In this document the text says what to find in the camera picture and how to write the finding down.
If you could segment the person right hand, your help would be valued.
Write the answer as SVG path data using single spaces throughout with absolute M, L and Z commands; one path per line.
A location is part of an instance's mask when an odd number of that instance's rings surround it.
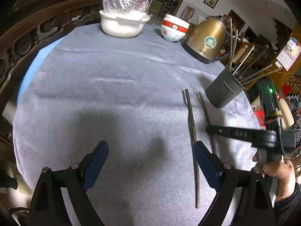
M 263 176 L 268 175 L 278 179 L 278 189 L 275 202 L 281 202 L 289 198 L 295 190 L 295 172 L 293 163 L 289 159 L 284 159 L 283 162 L 270 162 L 260 166 L 259 156 L 256 153 L 252 159 L 257 162 L 256 167 L 260 169 Z

